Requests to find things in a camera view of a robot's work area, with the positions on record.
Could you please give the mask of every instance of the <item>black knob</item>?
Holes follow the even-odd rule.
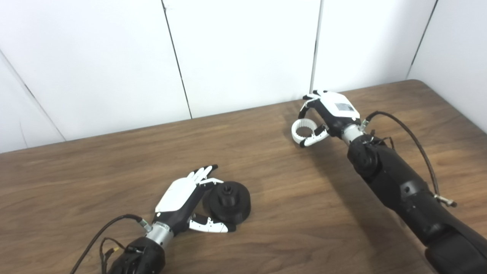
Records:
[[[238,182],[224,182],[208,195],[211,216],[222,222],[240,224],[250,214],[250,193]]]

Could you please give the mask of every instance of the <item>white paneled wall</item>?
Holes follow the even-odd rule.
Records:
[[[485,0],[440,0],[408,77],[425,82],[484,132],[486,11]]]
[[[0,1],[0,49],[68,140],[190,118],[159,0]]]
[[[319,0],[165,0],[193,117],[298,99]]]
[[[404,80],[434,2],[324,0],[313,88]],[[320,0],[164,3],[179,67],[160,0],[0,0],[0,152],[308,92]]]
[[[0,153],[63,141],[0,53]]]
[[[313,88],[340,92],[404,80],[434,3],[325,0]]]

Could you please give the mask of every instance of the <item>white ring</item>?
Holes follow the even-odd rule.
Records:
[[[304,118],[304,119],[296,120],[296,122],[293,123],[293,126],[291,126],[291,134],[293,135],[294,142],[298,144],[301,143],[301,141],[303,141],[304,139],[306,139],[306,137],[300,136],[298,135],[298,133],[296,133],[298,128],[302,128],[302,127],[307,127],[312,131],[315,131],[315,129],[318,128],[316,123],[311,119]]]

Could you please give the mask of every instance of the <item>black robotic forearm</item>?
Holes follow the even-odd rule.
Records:
[[[393,149],[362,135],[350,143],[347,157],[379,200],[427,247],[426,258],[440,274],[487,273],[487,240],[450,214]]]

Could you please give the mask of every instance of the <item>wooden table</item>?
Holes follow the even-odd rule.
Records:
[[[487,236],[483,132],[419,81],[344,94],[363,117],[383,110],[403,120],[424,145],[442,194],[459,203],[451,211]],[[151,220],[172,181],[214,163],[216,178],[248,187],[251,215],[232,234],[178,235],[163,273],[432,273],[419,241],[355,174],[341,140],[307,149],[292,141],[301,104],[1,154],[0,273],[68,273],[108,220],[125,213]],[[378,117],[368,128],[393,136],[400,155],[429,180],[398,125]],[[126,244],[143,233],[127,220],[104,235]],[[97,248],[78,273],[99,273]]]

